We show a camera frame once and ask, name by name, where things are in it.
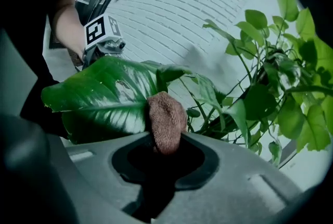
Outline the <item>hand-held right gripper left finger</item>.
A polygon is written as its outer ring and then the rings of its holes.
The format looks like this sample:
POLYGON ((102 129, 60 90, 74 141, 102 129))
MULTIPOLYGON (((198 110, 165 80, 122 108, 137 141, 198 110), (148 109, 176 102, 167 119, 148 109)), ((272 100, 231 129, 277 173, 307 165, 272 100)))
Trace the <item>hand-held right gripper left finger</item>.
POLYGON ((49 135, 52 163, 78 220, 133 220, 123 209, 135 205, 140 185, 125 182, 111 160, 119 148, 147 135, 144 132, 71 147, 65 147, 60 137, 49 135))

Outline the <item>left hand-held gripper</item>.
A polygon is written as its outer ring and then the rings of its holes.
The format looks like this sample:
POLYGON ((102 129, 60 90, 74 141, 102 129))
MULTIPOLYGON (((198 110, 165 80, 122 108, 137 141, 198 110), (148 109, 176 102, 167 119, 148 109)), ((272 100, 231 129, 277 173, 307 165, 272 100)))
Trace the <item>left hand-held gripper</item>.
POLYGON ((119 56, 126 46, 118 21, 109 13, 103 13, 88 22, 84 26, 84 35, 84 67, 106 55, 119 56))

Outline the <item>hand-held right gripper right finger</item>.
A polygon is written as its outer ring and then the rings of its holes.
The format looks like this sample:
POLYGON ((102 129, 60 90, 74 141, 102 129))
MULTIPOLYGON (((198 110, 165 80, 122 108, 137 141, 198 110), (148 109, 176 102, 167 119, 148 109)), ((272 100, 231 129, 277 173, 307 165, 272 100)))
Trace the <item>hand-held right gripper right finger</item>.
POLYGON ((176 192, 156 223, 286 223, 304 192, 252 151, 198 134, 185 139, 212 149, 217 172, 203 187, 176 192))

